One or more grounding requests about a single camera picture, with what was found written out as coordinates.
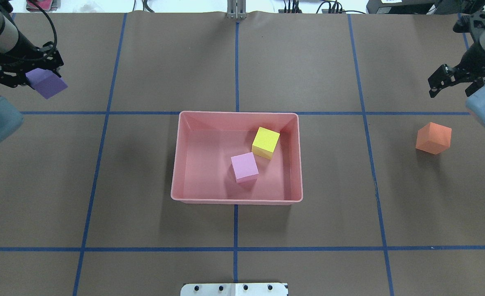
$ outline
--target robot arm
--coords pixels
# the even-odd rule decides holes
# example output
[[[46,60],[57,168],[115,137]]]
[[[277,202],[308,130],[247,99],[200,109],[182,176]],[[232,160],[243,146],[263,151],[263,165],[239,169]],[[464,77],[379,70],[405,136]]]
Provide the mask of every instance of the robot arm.
[[[449,86],[469,82],[466,88],[466,107],[485,127],[485,12],[475,12],[458,21],[455,32],[470,32],[473,45],[455,67],[441,65],[428,79],[429,95],[435,97],[438,92]]]
[[[54,41],[43,47],[34,46],[15,26],[9,13],[12,6],[8,0],[0,0],[0,84],[15,88],[31,86],[27,78],[30,71],[51,71],[58,79],[58,69],[64,62],[56,49],[56,30],[49,16],[45,14],[53,28]],[[10,136],[23,123],[23,116],[17,109],[0,96],[0,142]]]

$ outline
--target white mounting plate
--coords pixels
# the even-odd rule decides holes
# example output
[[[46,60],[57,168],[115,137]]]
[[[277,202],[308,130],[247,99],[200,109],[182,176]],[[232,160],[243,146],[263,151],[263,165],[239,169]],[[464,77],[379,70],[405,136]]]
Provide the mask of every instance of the white mounting plate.
[[[185,284],[180,290],[180,296],[288,296],[288,284]]]

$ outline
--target yellow cube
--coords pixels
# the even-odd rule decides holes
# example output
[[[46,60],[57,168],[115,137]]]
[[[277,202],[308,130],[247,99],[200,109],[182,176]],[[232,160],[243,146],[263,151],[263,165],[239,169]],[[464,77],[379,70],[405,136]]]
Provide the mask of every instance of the yellow cube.
[[[265,159],[272,159],[277,140],[279,140],[279,133],[260,127],[252,144],[252,152]]]

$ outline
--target black box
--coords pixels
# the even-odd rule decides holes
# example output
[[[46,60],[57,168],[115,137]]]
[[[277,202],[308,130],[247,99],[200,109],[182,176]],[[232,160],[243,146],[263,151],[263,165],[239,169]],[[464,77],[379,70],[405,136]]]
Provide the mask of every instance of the black box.
[[[367,12],[372,14],[427,14],[434,0],[402,0],[402,2],[382,3],[381,0],[369,0]]]

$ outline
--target cable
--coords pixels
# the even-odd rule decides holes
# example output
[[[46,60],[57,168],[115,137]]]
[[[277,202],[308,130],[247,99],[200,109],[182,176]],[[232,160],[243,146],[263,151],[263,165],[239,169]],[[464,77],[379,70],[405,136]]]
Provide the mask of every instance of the cable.
[[[299,5],[299,2],[296,0],[293,0],[292,2],[292,13],[298,13],[297,11],[299,11],[299,7],[297,7]]]
[[[53,36],[54,36],[54,41],[53,41],[53,47],[47,52],[47,54],[41,58],[18,58],[16,56],[11,56],[10,54],[5,54],[0,52],[0,56],[5,56],[7,58],[12,58],[14,60],[21,60],[22,62],[39,62],[41,60],[45,60],[49,58],[54,52],[56,52],[56,45],[58,44],[58,36],[56,35],[56,28],[54,27],[53,21],[49,17],[49,15],[41,8],[36,0],[29,0],[34,6],[36,6],[47,18],[49,21],[49,24],[51,25],[51,29],[53,30]]]
[[[147,9],[149,12],[154,12],[149,5],[147,5],[147,0],[142,0],[143,9]]]
[[[323,4],[325,4],[325,3],[328,3],[328,13],[340,13],[340,10],[343,9],[343,5],[340,2],[338,2],[337,0],[334,0],[334,1],[321,0],[321,1],[322,2],[319,5],[319,7],[317,8],[316,13],[319,13],[319,10],[321,9]]]
[[[323,4],[325,4],[325,3],[328,3],[328,10],[330,10],[330,6],[331,6],[330,1],[323,1],[323,2],[321,2],[321,4],[319,5],[319,7],[317,8],[316,13],[319,12],[319,10],[321,9],[321,6],[323,6]]]
[[[366,13],[364,13],[363,11],[340,11],[339,13],[343,13],[343,12],[359,12],[359,13],[366,14]]]

